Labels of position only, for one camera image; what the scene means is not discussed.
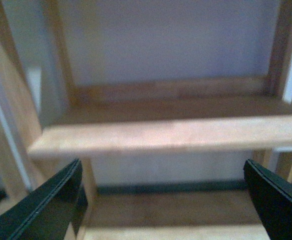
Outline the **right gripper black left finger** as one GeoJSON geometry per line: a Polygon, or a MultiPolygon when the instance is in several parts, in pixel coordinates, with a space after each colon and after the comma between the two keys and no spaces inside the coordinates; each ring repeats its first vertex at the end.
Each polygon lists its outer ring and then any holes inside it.
{"type": "Polygon", "coordinates": [[[0,240],[62,240],[70,223],[78,233],[87,208],[82,162],[75,159],[0,215],[0,240]]]}

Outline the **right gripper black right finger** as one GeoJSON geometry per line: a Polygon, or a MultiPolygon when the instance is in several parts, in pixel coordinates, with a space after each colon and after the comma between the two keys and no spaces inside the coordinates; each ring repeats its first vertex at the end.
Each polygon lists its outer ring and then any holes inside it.
{"type": "Polygon", "coordinates": [[[259,218],[272,240],[292,240],[292,184],[249,159],[244,178],[259,218]]]}

